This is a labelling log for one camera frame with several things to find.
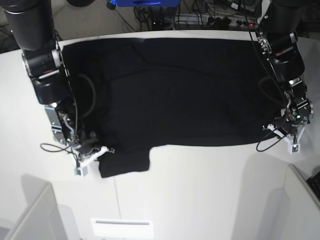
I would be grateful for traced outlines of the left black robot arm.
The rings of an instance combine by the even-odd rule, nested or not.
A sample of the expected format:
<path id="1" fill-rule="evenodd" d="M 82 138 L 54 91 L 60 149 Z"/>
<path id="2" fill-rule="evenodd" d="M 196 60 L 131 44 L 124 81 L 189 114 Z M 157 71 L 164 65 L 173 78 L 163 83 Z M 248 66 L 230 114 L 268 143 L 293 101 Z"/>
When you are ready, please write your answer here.
<path id="1" fill-rule="evenodd" d="M 310 122 L 313 106 L 302 79 L 305 64 L 298 49 L 296 28 L 308 0 L 263 0 L 257 20 L 257 40 L 284 95 L 283 122 L 276 128 L 296 134 Z"/>

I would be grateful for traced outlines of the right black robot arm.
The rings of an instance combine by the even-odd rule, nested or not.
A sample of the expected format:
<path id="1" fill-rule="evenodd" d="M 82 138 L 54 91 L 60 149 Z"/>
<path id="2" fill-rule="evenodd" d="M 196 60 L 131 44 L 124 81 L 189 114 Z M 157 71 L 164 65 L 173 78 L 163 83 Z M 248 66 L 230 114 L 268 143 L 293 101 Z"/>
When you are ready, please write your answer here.
<path id="1" fill-rule="evenodd" d="M 49 0 L 2 0 L 11 32 L 22 50 L 22 60 L 38 102 L 44 106 L 54 139 L 84 158 L 101 150 L 80 122 L 54 26 Z"/>

